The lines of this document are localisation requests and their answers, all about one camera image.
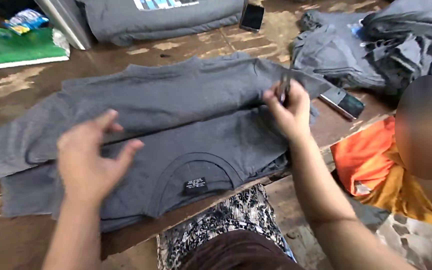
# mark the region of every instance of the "leopard print fabric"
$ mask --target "leopard print fabric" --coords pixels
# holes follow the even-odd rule
[[[266,190],[257,184],[157,236],[159,270],[177,270],[198,246],[235,230],[249,230],[272,240],[287,252]]]

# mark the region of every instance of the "black clothing label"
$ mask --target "black clothing label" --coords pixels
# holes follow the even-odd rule
[[[186,195],[205,193],[206,191],[208,191],[208,186],[204,177],[184,182],[184,194]]]

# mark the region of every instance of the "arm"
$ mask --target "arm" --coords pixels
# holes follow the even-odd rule
[[[408,269],[403,258],[392,252],[359,221],[343,192],[328,172],[309,129],[309,96],[291,81],[289,103],[283,107],[276,87],[264,100],[290,145],[297,199],[314,235],[335,269]]]
[[[117,115],[109,110],[73,127],[57,143],[65,197],[43,270],[101,269],[99,207],[143,147],[131,140],[117,159],[99,155],[104,132],[123,130],[114,122]]]

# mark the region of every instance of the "person's left hand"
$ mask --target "person's left hand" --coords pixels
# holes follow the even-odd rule
[[[76,125],[57,142],[58,169],[63,179],[66,200],[99,207],[117,185],[144,144],[130,140],[116,159],[100,156],[105,132],[121,132],[115,122],[118,112],[108,110],[99,117]]]

